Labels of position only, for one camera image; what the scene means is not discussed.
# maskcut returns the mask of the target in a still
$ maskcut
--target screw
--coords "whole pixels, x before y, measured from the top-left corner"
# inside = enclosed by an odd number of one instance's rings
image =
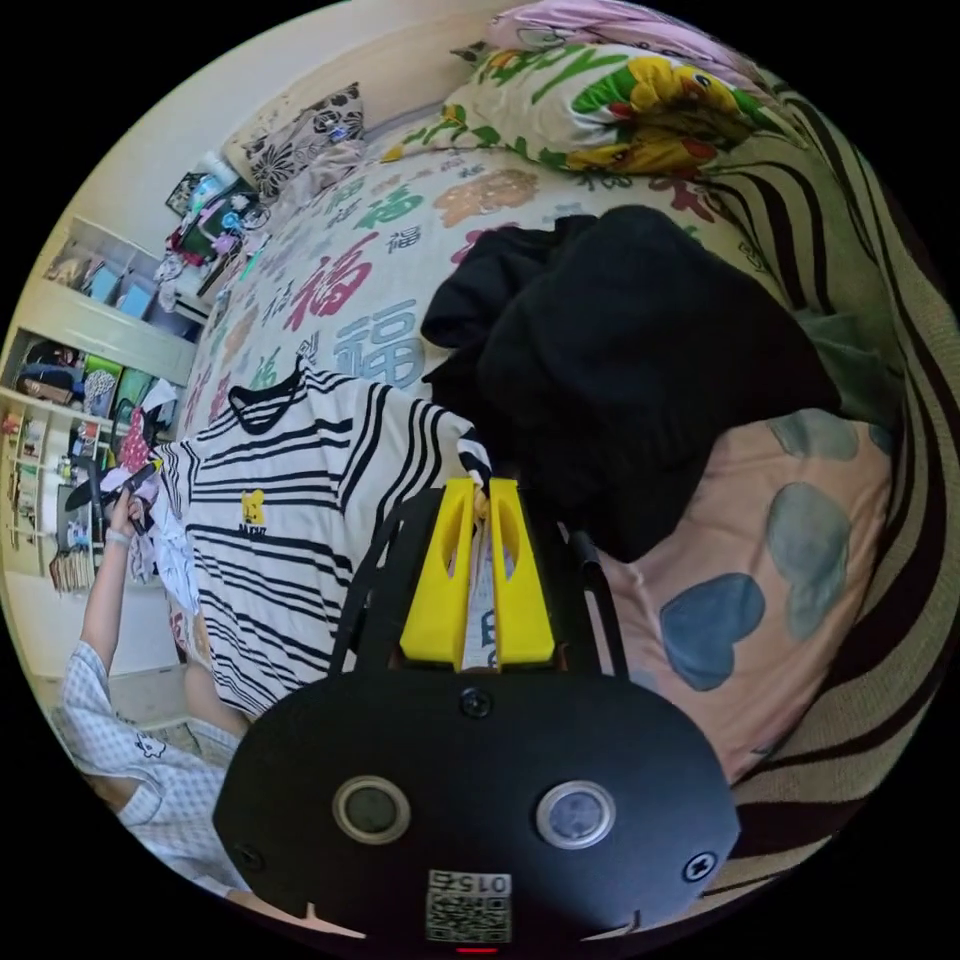
[[[257,873],[263,869],[263,857],[253,847],[245,843],[236,843],[233,850],[247,870]]]
[[[687,883],[699,883],[705,880],[717,865],[717,855],[709,850],[691,857],[683,868],[683,879]]]
[[[478,690],[476,687],[467,687],[460,694],[460,709],[464,716],[482,720],[490,715],[493,709],[493,698],[489,693]]]

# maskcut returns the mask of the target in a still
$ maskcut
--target black and white striped shirt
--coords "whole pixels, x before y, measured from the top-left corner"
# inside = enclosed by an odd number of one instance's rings
[[[326,674],[354,570],[392,508],[450,477],[489,479],[466,420],[303,358],[268,390],[231,390],[206,430],[158,456],[193,545],[217,692],[253,716]]]

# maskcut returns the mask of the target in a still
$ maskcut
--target wristband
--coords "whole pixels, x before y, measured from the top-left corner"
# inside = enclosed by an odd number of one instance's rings
[[[122,543],[125,547],[130,546],[130,538],[125,533],[120,533],[119,530],[108,530],[105,542]]]

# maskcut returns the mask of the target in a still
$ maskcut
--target qr code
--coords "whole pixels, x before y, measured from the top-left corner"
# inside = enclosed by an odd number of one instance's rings
[[[510,878],[504,874],[430,873],[427,939],[509,943]]]

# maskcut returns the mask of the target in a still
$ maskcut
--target striped blanket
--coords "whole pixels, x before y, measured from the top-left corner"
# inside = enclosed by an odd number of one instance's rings
[[[738,845],[669,939],[782,877],[849,821],[917,729],[960,633],[957,318],[870,164],[808,100],[767,80],[813,148],[756,135],[712,172],[712,186],[792,306],[850,311],[895,332],[878,346],[903,370],[904,434],[858,622],[799,727],[734,788]]]

